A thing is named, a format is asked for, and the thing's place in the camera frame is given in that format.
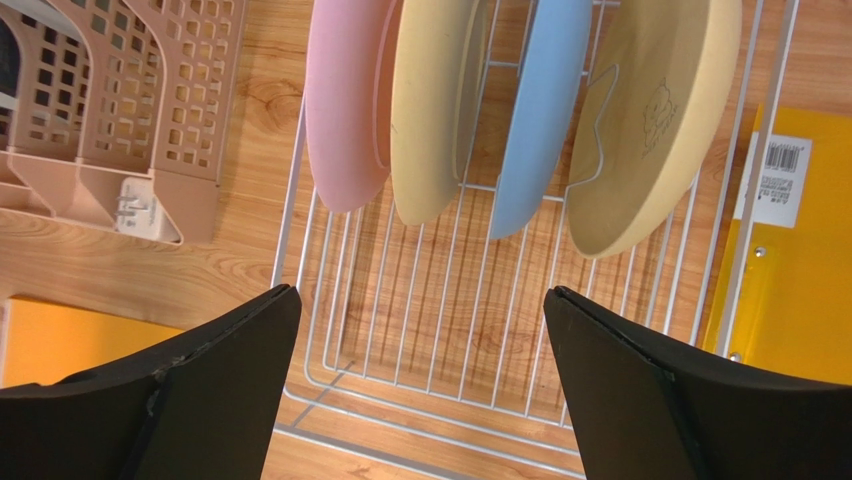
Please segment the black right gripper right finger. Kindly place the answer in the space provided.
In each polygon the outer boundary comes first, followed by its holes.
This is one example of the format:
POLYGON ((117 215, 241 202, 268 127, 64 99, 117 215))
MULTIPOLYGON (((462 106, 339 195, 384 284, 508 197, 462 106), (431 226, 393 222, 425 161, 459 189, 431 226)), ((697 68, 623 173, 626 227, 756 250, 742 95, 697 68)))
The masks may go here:
POLYGON ((716 356, 564 286, 543 305, 590 479, 847 479, 851 389, 716 356))

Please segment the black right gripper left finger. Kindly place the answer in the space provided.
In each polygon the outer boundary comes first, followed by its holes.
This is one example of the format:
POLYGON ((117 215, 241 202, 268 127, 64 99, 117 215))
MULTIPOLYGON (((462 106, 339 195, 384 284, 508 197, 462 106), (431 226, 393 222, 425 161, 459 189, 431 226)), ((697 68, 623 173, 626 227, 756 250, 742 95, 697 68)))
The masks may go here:
POLYGON ((280 285, 51 385, 1 392, 5 479, 257 479, 302 301, 280 285))

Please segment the yellow plate with bear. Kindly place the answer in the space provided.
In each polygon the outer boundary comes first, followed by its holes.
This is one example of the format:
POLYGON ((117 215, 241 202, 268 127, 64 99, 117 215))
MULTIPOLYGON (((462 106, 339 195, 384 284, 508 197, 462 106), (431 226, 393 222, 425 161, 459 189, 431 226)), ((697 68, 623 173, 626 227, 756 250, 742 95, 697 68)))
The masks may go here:
POLYGON ((597 259, 648 237, 689 189, 735 76, 738 1, 625 1, 597 53, 572 147, 567 223, 597 259))

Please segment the blue plate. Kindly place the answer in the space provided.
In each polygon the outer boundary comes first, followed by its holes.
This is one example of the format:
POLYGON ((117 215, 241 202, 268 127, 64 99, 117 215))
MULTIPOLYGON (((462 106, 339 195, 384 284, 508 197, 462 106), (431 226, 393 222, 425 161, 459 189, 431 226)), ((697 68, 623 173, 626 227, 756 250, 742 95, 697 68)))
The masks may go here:
POLYGON ((523 229, 543 201, 571 126, 592 12, 590 1, 536 5, 495 192, 493 239, 523 229))

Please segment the pink plate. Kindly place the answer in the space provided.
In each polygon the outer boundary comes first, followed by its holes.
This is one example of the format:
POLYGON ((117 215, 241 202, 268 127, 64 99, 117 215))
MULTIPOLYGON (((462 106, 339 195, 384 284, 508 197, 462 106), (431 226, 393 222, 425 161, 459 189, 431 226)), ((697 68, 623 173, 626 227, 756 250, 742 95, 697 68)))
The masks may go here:
POLYGON ((399 1, 317 1, 309 29, 306 140, 318 195, 356 210, 391 172, 390 113, 399 1))

